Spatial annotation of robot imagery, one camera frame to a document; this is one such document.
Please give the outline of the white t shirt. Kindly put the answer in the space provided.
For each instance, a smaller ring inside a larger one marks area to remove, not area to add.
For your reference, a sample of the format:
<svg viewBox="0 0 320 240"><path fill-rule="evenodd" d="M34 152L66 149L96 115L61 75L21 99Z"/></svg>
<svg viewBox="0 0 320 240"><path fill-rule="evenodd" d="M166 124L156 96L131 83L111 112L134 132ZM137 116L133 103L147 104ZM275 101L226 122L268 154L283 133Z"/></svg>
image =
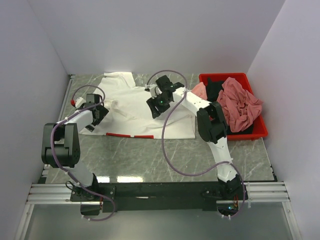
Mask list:
<svg viewBox="0 0 320 240"><path fill-rule="evenodd" d="M152 139L194 139L195 116L179 105L167 123L166 112L152 117L147 105L150 93L136 86L130 72L105 73L98 85L105 93L104 106L108 114L93 131L83 129L82 135L115 135L120 137L146 137Z"/></svg>

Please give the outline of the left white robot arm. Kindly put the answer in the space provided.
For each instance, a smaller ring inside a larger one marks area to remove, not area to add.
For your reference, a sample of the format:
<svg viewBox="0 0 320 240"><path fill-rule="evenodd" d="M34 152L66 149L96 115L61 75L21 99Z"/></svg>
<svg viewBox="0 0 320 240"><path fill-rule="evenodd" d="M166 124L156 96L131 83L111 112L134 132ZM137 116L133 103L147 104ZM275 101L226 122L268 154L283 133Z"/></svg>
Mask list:
<svg viewBox="0 0 320 240"><path fill-rule="evenodd" d="M96 200L100 195L97 177L81 163L79 132L93 132L101 123L109 110L102 103L99 94L88 93L79 107L75 117L68 117L60 124L47 123L43 127L41 159L44 164L53 168L64 169L66 174L80 186L83 185L82 195L88 201Z"/></svg>

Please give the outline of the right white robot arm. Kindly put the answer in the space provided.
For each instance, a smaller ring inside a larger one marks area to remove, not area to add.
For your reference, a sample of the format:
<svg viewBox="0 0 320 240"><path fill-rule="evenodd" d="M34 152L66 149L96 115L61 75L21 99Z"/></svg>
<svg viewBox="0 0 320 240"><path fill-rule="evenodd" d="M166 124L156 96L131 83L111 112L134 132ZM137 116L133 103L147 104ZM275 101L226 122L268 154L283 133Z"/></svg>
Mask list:
<svg viewBox="0 0 320 240"><path fill-rule="evenodd" d="M153 119L167 111L170 108L170 103L176 103L165 118L161 132L162 153L168 165L175 172L188 177L201 176L216 168L218 181L222 184L219 187L221 197L226 200L232 199L237 194L236 186L243 185L244 180L239 170L234 166L228 148L228 127L221 105L216 101L210 102L197 96L187 89L187 84L172 83L166 75L158 78L155 84L147 83L145 91L151 94L151 98L146 103L151 110ZM169 117L179 106L185 107L196 117L198 134L208 144L213 155L215 164L203 172L183 173L174 167L166 154L165 129Z"/></svg>

